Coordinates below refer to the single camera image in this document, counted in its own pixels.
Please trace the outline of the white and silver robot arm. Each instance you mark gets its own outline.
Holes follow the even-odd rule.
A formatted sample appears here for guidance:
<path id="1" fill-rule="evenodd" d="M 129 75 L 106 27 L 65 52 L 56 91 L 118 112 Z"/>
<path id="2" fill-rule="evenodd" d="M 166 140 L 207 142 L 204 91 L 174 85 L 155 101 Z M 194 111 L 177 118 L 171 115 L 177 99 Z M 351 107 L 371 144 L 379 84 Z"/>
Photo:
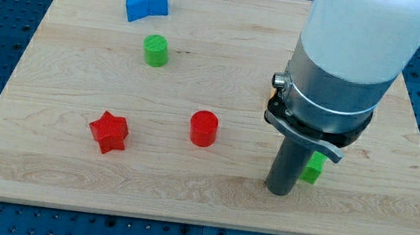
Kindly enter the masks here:
<path id="1" fill-rule="evenodd" d="M 420 0 L 313 0 L 292 58 L 273 76 L 280 153 L 337 163 L 420 46 Z"/>

